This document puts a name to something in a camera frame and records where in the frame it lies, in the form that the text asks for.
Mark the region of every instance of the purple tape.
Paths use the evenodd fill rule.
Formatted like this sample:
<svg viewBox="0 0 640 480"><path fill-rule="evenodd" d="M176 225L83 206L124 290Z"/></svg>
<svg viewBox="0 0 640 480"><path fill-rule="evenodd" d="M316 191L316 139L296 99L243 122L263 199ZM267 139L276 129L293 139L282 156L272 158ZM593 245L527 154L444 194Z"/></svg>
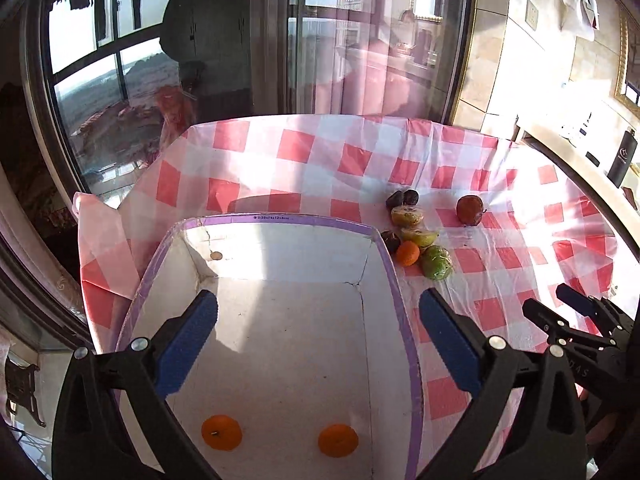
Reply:
<svg viewBox="0 0 640 480"><path fill-rule="evenodd" d="M321 227L334 227L361 235L371 236L378 248L380 257L382 257L383 264L385 266L386 276L388 278L389 286L391 288L391 297L394 300L394 309L396 311L396 317L398 318L398 326L400 329L400 335L404 342L404 351L409 363L409 381L410 381L410 393L411 393L411 430L409 438L409 451L407 453L406 469L404 473L404 480L414 480L417 475L418 459L420 456L420 447L422 446L422 422L424 420L424 399L422 393L422 375L420 372L420 362L418 360L418 351L415 347L414 336L411 332L411 325L404 309L404 302L402 301L402 295L400 293L400 286L398 285L398 277L396 276L396 270L394 264L391 261L385 244L382 241L380 233L373 227L358 224L356 222L349 222L347 220L340 220L338 218L332 218L327 216L315 216L315 215L287 215L287 214L273 214L273 213L242 213L242 214L227 214L207 216L203 218L188 218L174 225L171 230L166 234L156 254L151 258L145 274L140 281L138 291L132 301L125 322L120 331L120 337L116 346L117 351L121 351L129 344L131 334L133 333L133 327L140 316L142 306L148 297L151 286L158 270L162 266L164 257L174 241L175 235L178 232L193 229L194 227L208 226L208 225L220 225L231 223L267 223L267 224L297 224L297 225L315 225Z"/></svg>
<svg viewBox="0 0 640 480"><path fill-rule="evenodd" d="M406 469L404 470L404 480L414 480L417 475L418 459L420 458L420 448L422 447L422 422L424 420L424 394L422 392L422 373L420 371L420 361L418 350L415 347L414 336L411 332L411 324L406 316L404 301L398 285L396 269L391 261L391 256L386 250L385 243L380 233L374 234L374 241L382 262L384 263L386 275L391 287L391 296L394 299L394 308L398 318L398 326L404 342L404 351L409 362L409 381L411 391L411 432L409 437L409 451L406 459Z"/></svg>

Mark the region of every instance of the mirror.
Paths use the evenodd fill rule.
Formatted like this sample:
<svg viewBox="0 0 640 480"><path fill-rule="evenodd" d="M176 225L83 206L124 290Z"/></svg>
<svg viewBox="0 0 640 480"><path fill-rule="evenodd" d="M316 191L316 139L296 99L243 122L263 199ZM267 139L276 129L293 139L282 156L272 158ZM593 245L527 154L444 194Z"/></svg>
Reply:
<svg viewBox="0 0 640 480"><path fill-rule="evenodd" d="M640 118L640 27L620 12L620 67L616 99Z"/></svg>

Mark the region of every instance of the orange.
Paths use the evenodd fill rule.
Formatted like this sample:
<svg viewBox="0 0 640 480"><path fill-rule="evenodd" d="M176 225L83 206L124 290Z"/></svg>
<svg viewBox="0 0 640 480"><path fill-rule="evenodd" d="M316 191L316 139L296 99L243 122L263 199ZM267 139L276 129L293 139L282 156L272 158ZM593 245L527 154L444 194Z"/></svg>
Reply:
<svg viewBox="0 0 640 480"><path fill-rule="evenodd" d="M202 438L213 449L231 451L240 446L242 430L230 416L214 415L202 423Z"/></svg>
<svg viewBox="0 0 640 480"><path fill-rule="evenodd" d="M320 451L333 458L350 455L358 447L358 434L346 424L332 424L318 436Z"/></svg>
<svg viewBox="0 0 640 480"><path fill-rule="evenodd" d="M413 265L419 257L420 247L411 240L402 242L396 251L396 261L403 267Z"/></svg>

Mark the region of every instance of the wall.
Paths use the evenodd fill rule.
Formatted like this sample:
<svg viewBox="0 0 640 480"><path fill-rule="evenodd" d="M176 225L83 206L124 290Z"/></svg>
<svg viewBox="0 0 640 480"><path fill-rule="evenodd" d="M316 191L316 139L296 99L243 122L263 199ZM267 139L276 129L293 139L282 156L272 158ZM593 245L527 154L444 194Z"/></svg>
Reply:
<svg viewBox="0 0 640 480"><path fill-rule="evenodd" d="M620 61L620 12L596 0L600 30L589 42L562 31L561 0L530 0L536 30L525 22L527 0L478 0L468 68L454 124L510 138L516 118L589 113L590 150L610 165L623 132L638 121L612 96Z"/></svg>

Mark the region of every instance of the table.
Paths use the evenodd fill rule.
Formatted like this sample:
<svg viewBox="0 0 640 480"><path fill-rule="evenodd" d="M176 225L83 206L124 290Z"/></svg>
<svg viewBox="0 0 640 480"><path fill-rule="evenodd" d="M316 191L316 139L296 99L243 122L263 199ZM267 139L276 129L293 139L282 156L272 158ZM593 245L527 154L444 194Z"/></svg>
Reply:
<svg viewBox="0 0 640 480"><path fill-rule="evenodd" d="M438 229L454 274L432 283L417 266L396 273L412 322L425 419L419 466L444 442L469 402L418 322L417 300L436 286L459 314L514 348L544 348L522 315L537 298L572 326L588 321L555 298L569 283L609 289L616 238L596 207L544 155L508 140L425 120L269 116L189 128L139 179L118 210L78 195L82 292L96 348L111 351L156 247L177 221L225 212L302 212L391 228L384 201L420 194L424 223ZM457 220L463 195L482 197L477 227ZM517 407L512 396L483 463L502 447Z"/></svg>

